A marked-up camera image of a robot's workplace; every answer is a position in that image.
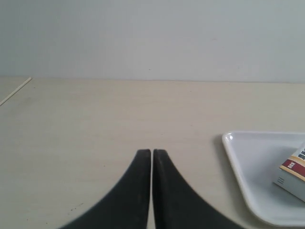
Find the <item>white plastic tray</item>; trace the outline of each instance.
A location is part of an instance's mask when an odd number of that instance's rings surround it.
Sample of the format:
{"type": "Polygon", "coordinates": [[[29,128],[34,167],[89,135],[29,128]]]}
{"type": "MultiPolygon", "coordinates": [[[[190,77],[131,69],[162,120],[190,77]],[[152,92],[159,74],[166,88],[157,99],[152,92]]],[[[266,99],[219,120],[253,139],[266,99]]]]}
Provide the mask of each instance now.
{"type": "Polygon", "coordinates": [[[304,141],[305,133],[233,131],[223,135],[247,206],[268,224],[305,227],[305,203],[272,183],[276,169],[304,141]]]}

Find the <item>black rubber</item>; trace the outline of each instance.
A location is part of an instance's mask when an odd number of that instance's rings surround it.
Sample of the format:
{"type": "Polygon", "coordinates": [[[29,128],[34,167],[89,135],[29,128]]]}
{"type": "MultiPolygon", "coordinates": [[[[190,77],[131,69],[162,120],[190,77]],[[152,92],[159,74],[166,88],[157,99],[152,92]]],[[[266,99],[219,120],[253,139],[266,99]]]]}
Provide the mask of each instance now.
{"type": "Polygon", "coordinates": [[[139,150],[114,188],[84,215],[62,229],[145,229],[151,181],[151,152],[139,150]]]}
{"type": "Polygon", "coordinates": [[[152,181],[156,229],[242,229],[186,183],[165,150],[153,152],[152,181]]]}

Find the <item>black object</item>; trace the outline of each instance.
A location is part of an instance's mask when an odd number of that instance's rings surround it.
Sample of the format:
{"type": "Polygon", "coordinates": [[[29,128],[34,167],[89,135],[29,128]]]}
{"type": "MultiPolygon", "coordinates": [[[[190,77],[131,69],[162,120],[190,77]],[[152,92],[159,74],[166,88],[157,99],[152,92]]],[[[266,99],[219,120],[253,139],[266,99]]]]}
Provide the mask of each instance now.
{"type": "Polygon", "coordinates": [[[145,229],[151,181],[151,152],[138,150],[114,188],[84,215],[62,229],[145,229]]]}
{"type": "Polygon", "coordinates": [[[152,181],[156,229],[242,229],[186,183],[165,150],[153,152],[152,181]]]}

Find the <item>red stripe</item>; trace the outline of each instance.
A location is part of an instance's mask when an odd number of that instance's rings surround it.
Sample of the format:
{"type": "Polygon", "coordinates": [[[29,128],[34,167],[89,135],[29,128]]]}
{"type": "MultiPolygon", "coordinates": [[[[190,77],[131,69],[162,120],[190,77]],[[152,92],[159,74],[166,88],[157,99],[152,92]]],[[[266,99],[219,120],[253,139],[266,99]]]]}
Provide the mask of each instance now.
{"type": "Polygon", "coordinates": [[[288,159],[283,163],[283,166],[305,177],[305,167],[300,165],[299,163],[288,159]],[[294,163],[294,165],[291,168],[288,167],[290,163],[294,163]]]}

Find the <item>beige tabletop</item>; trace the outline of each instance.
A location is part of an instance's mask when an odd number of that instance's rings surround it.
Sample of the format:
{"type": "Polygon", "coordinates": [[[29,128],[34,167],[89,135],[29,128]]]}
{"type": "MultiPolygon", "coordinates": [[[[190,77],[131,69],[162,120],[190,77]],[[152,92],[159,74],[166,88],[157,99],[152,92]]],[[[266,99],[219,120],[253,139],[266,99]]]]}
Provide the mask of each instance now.
{"type": "MultiPolygon", "coordinates": [[[[118,181],[140,148],[164,148],[208,203],[245,228],[221,135],[304,131],[305,84],[33,79],[0,107],[0,224],[57,228],[118,181]]],[[[148,228],[154,228],[150,212],[148,228]]]]}
{"type": "Polygon", "coordinates": [[[5,77],[0,76],[0,106],[4,104],[11,96],[27,84],[29,77],[5,77]]]}

